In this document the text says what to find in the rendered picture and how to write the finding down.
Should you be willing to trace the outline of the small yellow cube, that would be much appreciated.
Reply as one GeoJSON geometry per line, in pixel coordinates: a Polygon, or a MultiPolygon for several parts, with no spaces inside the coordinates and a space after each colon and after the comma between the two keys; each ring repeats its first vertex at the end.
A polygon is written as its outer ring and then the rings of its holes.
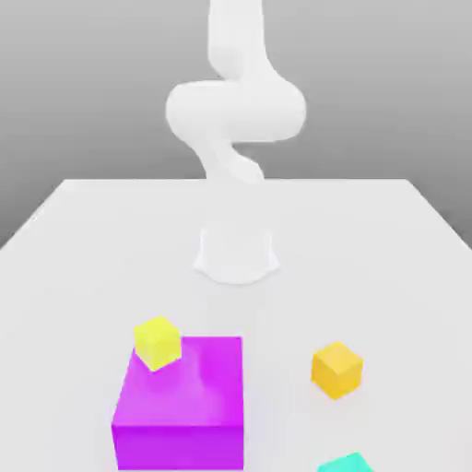
{"type": "Polygon", "coordinates": [[[157,316],[134,328],[135,352],[151,372],[182,357],[181,335],[177,327],[157,316]]]}

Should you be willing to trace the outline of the small orange cube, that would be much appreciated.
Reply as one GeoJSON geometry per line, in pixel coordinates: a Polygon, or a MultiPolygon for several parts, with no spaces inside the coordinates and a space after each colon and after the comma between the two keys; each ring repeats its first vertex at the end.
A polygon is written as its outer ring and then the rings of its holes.
{"type": "Polygon", "coordinates": [[[338,399],[360,386],[363,359],[342,342],[313,354],[311,380],[330,398],[338,399]]]}

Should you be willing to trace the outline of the small turquoise cube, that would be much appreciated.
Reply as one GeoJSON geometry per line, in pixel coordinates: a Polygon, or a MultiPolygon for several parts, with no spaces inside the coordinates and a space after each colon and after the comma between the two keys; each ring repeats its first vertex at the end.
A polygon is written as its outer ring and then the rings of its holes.
{"type": "Polygon", "coordinates": [[[352,453],[318,466],[316,472],[373,472],[360,453],[352,453]]]}

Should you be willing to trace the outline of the large magenta box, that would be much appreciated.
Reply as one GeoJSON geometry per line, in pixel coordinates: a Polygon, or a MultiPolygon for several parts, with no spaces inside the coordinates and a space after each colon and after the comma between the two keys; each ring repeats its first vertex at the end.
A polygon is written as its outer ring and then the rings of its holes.
{"type": "Polygon", "coordinates": [[[131,355],[112,437],[121,470],[243,469],[242,338],[186,336],[156,372],[131,355]]]}

